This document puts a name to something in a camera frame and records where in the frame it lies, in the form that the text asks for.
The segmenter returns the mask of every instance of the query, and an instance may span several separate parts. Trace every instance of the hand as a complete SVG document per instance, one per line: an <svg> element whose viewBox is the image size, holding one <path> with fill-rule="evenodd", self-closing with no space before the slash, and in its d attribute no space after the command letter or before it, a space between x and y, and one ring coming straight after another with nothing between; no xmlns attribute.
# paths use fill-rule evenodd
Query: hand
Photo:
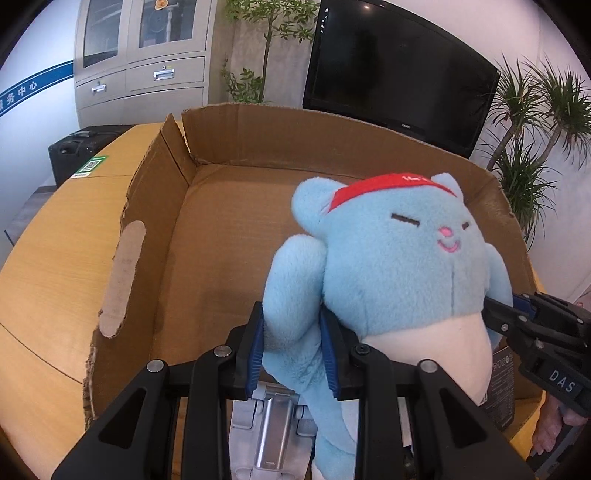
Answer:
<svg viewBox="0 0 591 480"><path fill-rule="evenodd" d="M546 400L540 408L540 419L535 426L534 435L531 438L535 451L538 455L546 452L551 452L555 445L556 439L562 430L563 425L571 425L577 427L587 423L586 418L567 409L562 415L560 411L562 403L553 396L546 394Z"/></svg>

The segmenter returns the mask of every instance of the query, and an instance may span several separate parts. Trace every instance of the blue stripe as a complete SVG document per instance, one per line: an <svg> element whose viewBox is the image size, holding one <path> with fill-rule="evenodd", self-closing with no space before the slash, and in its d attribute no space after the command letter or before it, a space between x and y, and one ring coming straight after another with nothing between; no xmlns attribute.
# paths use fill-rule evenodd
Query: blue stripe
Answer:
<svg viewBox="0 0 591 480"><path fill-rule="evenodd" d="M33 95L74 76L74 62L66 61L21 80L0 94L0 117Z"/></svg>

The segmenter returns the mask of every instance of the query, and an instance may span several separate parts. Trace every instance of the black suitcase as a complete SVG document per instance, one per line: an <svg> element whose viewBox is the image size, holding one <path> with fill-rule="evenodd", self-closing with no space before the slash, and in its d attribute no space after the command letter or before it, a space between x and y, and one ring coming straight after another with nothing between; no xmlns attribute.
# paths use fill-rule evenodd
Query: black suitcase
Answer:
<svg viewBox="0 0 591 480"><path fill-rule="evenodd" d="M94 125L62 138L49 147L51 169L59 188L86 162L133 125Z"/></svg>

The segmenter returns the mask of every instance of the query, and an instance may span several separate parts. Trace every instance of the qr code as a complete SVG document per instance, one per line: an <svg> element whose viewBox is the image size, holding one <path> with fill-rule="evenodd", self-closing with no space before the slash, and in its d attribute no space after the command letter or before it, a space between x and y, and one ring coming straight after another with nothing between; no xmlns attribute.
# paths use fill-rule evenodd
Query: qr code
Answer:
<svg viewBox="0 0 591 480"><path fill-rule="evenodd" d="M91 160L90 162L88 162L86 165L84 165L84 167L82 167L80 169L80 172L84 172L84 171L90 171L92 170L94 167L96 167L100 162L102 162L102 160Z"/></svg>

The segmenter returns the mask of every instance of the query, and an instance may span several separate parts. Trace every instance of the drawer handle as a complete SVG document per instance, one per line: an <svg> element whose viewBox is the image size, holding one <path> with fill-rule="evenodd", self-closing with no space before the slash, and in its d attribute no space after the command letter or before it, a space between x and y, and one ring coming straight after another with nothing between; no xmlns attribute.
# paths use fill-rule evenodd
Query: drawer handle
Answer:
<svg viewBox="0 0 591 480"><path fill-rule="evenodd" d="M174 78L174 69L159 70L154 72L154 81L156 80L170 80Z"/></svg>
<svg viewBox="0 0 591 480"><path fill-rule="evenodd" d="M95 95L99 92L106 92L107 91L107 84L103 83L102 85L97 85L96 87L92 87L90 89L90 91L92 92L93 95Z"/></svg>

